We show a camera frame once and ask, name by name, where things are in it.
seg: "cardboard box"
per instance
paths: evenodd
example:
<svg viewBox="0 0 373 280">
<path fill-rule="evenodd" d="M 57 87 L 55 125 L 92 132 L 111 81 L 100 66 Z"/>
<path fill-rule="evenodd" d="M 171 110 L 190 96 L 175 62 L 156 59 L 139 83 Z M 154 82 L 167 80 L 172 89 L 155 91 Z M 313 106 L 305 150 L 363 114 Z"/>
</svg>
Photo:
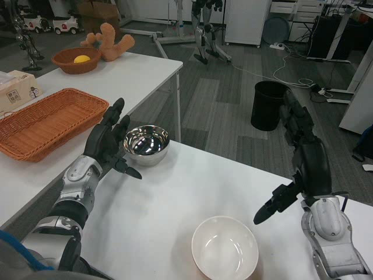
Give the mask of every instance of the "cardboard box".
<svg viewBox="0 0 373 280">
<path fill-rule="evenodd" d="M 34 75 L 20 71 L 12 71 L 8 74 L 14 76 L 15 79 L 0 85 L 0 116 L 43 93 Z"/>
<path fill-rule="evenodd" d="M 101 33 L 101 24 L 107 22 L 114 27 L 115 38 L 121 37 L 116 5 L 101 2 L 84 2 L 78 5 L 78 10 L 82 16 L 86 33 Z"/>
</svg>

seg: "brown woven basket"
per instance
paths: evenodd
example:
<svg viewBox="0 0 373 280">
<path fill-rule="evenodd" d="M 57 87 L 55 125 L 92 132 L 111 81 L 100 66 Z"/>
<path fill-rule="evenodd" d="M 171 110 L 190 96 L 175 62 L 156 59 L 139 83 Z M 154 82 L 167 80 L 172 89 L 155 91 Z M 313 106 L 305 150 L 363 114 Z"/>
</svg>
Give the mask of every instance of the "brown woven basket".
<svg viewBox="0 0 373 280">
<path fill-rule="evenodd" d="M 91 60 L 74 63 L 74 59 L 80 55 L 87 55 Z M 101 51 L 95 48 L 69 48 L 60 51 L 52 57 L 52 62 L 60 67 L 65 73 L 76 75 L 92 71 L 97 67 L 100 58 Z"/>
<path fill-rule="evenodd" d="M 0 151 L 38 162 L 97 124 L 109 103 L 77 89 L 63 89 L 0 120 Z"/>
</svg>

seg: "lemon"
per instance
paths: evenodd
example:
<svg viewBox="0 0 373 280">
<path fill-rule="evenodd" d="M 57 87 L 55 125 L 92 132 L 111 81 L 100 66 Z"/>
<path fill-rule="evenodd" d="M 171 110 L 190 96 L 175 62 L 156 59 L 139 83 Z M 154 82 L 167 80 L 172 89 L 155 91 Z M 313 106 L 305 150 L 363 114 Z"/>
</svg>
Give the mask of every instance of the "lemon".
<svg viewBox="0 0 373 280">
<path fill-rule="evenodd" d="M 80 55 L 74 59 L 74 63 L 81 63 L 81 62 L 86 62 L 88 60 L 91 60 L 90 57 L 86 55 Z"/>
</svg>

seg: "table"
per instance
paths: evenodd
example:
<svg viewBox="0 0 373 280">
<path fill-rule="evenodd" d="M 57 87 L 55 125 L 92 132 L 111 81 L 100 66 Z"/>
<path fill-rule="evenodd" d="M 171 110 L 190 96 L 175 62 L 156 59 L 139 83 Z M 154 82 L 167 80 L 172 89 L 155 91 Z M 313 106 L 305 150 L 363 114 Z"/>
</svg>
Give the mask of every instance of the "table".
<svg viewBox="0 0 373 280">
<path fill-rule="evenodd" d="M 82 237 L 82 256 L 94 268 L 115 280 L 205 280 L 193 262 L 192 235 L 205 219 L 225 215 L 246 224 L 258 241 L 251 279 L 319 279 L 301 229 L 300 200 L 253 223 L 272 191 L 289 179 L 173 141 L 159 165 L 135 168 L 143 180 L 112 170 L 96 189 Z M 373 208 L 349 201 L 346 213 L 354 244 L 373 268 Z"/>
<path fill-rule="evenodd" d="M 338 30 L 335 34 L 335 39 L 330 47 L 326 60 L 332 59 L 338 47 L 342 34 L 348 24 L 352 11 L 356 10 L 357 6 L 349 4 L 344 16 L 339 24 Z M 359 12 L 373 18 L 373 9 L 361 8 Z M 373 42 L 369 46 L 363 60 L 347 90 L 332 89 L 331 92 L 353 94 L 351 101 L 340 99 L 328 99 L 331 103 L 346 103 L 349 104 L 346 113 L 339 125 L 339 127 L 362 134 L 373 123 L 373 98 L 370 92 L 372 84 L 370 84 L 373 73 L 370 73 L 371 63 L 373 61 Z"/>
<path fill-rule="evenodd" d="M 180 140 L 180 86 L 179 73 L 182 62 L 146 55 L 125 53 L 113 62 L 100 62 L 86 74 L 68 75 L 60 69 L 39 77 L 38 84 L 44 91 L 36 102 L 63 88 L 77 88 L 113 104 L 125 99 L 122 116 L 134 111 L 161 85 L 171 79 L 174 95 L 176 139 Z M 0 225 L 30 202 L 56 176 L 64 171 L 84 151 L 91 130 L 81 133 L 53 151 L 38 163 L 19 162 L 0 153 Z"/>
</svg>

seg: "metal bowl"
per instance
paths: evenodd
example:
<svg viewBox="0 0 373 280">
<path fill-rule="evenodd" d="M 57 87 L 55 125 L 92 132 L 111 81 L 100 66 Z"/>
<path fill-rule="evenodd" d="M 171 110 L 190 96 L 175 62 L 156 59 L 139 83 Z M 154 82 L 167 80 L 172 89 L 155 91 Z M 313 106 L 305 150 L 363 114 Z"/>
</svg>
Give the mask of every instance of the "metal bowl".
<svg viewBox="0 0 373 280">
<path fill-rule="evenodd" d="M 143 125 L 126 134 L 123 141 L 126 153 L 142 166 L 158 164 L 168 151 L 168 132 L 155 125 Z"/>
</svg>

